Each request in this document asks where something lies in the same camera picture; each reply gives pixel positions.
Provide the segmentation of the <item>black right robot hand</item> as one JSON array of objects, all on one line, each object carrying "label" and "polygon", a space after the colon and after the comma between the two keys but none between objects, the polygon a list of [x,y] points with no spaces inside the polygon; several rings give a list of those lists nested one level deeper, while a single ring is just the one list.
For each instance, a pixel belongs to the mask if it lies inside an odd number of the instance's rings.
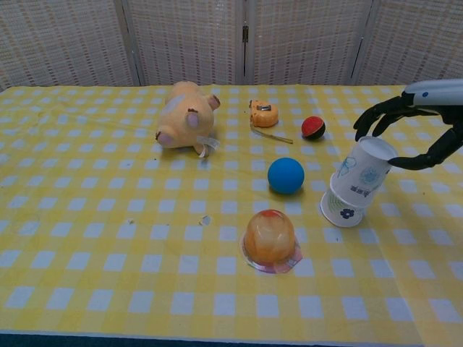
[{"label": "black right robot hand", "polygon": [[418,171],[432,168],[444,162],[450,155],[462,147],[462,96],[442,93],[406,93],[368,108],[356,122],[355,139],[364,137],[373,123],[376,127],[372,135],[381,135],[394,122],[413,116],[439,115],[444,124],[449,125],[444,134],[432,144],[425,154],[413,158],[395,157],[388,160],[392,166]]}]

